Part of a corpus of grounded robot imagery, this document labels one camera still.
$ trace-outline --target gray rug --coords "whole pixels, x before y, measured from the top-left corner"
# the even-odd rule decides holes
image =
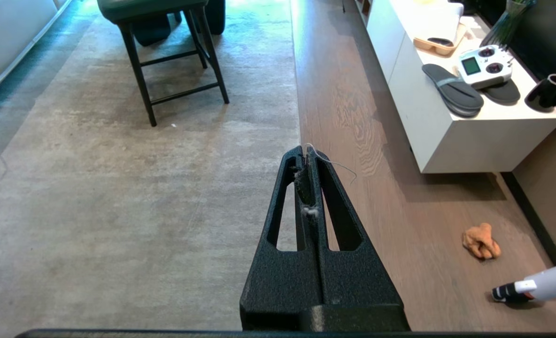
[[[0,337],[240,329],[242,285],[299,116],[288,0],[228,3],[216,50],[231,104],[214,88],[158,105],[156,128],[95,0],[71,4],[84,29],[76,45],[50,32],[58,38],[30,54],[34,66],[0,101],[0,118],[25,114],[0,154]],[[191,49],[187,32],[141,48],[142,59]],[[39,74],[50,81],[31,92]],[[197,56],[145,77],[154,98],[215,81]]]

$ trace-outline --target black cup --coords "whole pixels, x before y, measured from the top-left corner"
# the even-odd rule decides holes
[[[536,111],[553,111],[556,106],[556,74],[551,74],[537,84],[526,96],[525,103]]]

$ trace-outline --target wooden floor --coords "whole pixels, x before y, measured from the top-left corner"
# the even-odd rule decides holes
[[[336,168],[415,331],[556,331],[556,301],[511,308],[492,287],[550,267],[501,176],[421,175],[353,0],[291,0],[302,142]],[[461,233],[488,222],[503,254]]]

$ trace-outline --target white sofa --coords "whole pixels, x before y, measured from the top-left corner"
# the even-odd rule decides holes
[[[70,0],[0,0],[0,82]]]

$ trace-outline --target bar stool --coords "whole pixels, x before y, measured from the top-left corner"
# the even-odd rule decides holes
[[[158,105],[159,103],[181,98],[183,96],[194,94],[195,92],[201,92],[216,86],[220,87],[220,91],[224,97],[224,103],[230,103],[226,92],[226,86],[224,85],[224,79],[222,78],[222,73],[220,71],[220,65],[217,62],[216,50],[213,47],[213,40],[211,40],[209,24],[207,24],[207,18],[205,17],[205,6],[207,5],[207,2],[208,0],[98,0],[98,7],[102,15],[107,20],[116,24],[122,32],[124,43],[126,45],[126,49],[128,50],[130,63],[132,64],[134,75],[136,76],[136,82],[138,83],[142,100],[144,101],[145,108],[149,114],[149,121],[153,127],[157,125],[155,114],[153,113],[153,106]],[[180,11],[184,12],[186,23],[190,30],[190,35],[193,38],[196,50],[166,56],[156,60],[140,62],[138,53],[136,52],[136,44],[134,43],[134,34],[131,27],[132,23],[154,17],[155,15],[178,13]],[[205,47],[207,48],[206,52],[199,42],[199,37],[197,36],[194,26],[193,16],[196,17],[199,27],[201,28],[203,41],[205,42]],[[205,60],[209,61],[213,71],[216,73],[217,82],[199,86],[195,89],[186,90],[186,92],[179,92],[178,94],[166,96],[165,98],[151,100],[147,90],[147,83],[145,82],[145,77],[142,73],[142,67],[194,54],[199,54],[203,68],[207,68]]]

